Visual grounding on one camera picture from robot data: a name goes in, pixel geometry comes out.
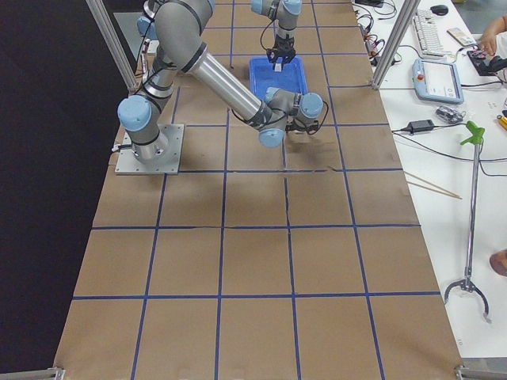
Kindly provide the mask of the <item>person hand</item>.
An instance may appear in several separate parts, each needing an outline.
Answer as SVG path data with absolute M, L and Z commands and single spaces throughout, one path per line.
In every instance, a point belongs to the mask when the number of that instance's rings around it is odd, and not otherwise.
M 497 51 L 496 32 L 485 31 L 480 38 L 480 48 L 489 56 L 495 56 Z

